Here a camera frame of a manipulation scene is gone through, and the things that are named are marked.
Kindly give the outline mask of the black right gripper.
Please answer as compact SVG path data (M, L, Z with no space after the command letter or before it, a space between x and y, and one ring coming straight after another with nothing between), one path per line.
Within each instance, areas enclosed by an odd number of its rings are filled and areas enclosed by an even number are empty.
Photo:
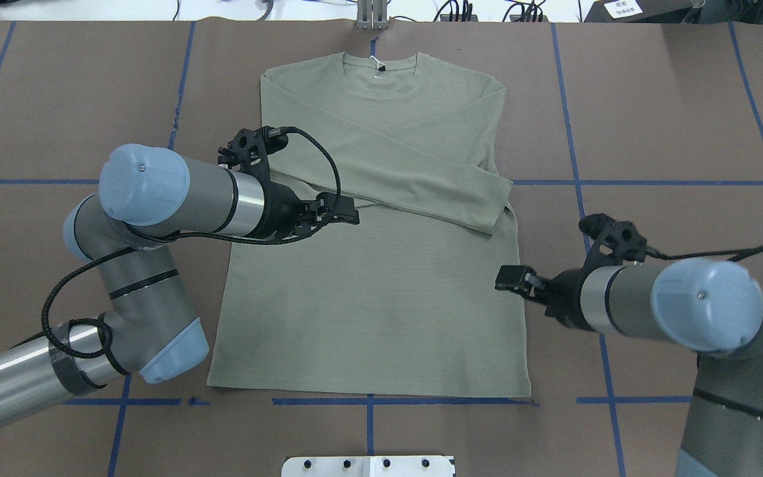
M495 289L517 295L547 293L545 316L567 329L594 330L582 311L582 289L589 270L581 268L561 272L548 283L533 268L525 265L502 265L495 278Z

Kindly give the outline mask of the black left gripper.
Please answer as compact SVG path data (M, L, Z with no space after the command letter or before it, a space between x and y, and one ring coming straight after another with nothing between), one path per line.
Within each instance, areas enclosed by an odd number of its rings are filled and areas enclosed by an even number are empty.
M360 224L354 199L343 194L318 193L313 200L303 200L290 187L277 182L266 182L262 191L261 239L303 237L334 223Z

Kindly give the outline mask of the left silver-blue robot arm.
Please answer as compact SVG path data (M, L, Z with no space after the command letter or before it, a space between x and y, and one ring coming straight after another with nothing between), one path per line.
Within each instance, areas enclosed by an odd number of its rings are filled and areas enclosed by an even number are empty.
M358 224L340 188L299 199L272 180L268 157L285 146L283 138L234 140L216 165L140 144L112 151L97 193L63 226L83 265L46 296L40 331L0 354L0 427L133 372L157 384L204 360L208 339L172 242L280 245Z

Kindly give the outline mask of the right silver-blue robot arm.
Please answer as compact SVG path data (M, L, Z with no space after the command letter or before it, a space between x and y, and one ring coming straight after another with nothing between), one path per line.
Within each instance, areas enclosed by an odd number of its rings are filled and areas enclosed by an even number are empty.
M670 342L697 354L678 476L763 476L763 290L736 262L570 269L504 265L497 290L569 329Z

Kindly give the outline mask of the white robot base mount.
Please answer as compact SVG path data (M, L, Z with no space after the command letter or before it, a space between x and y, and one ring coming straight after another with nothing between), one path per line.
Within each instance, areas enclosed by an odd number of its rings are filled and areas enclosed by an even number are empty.
M455 476L454 458L442 455L297 456L281 476Z

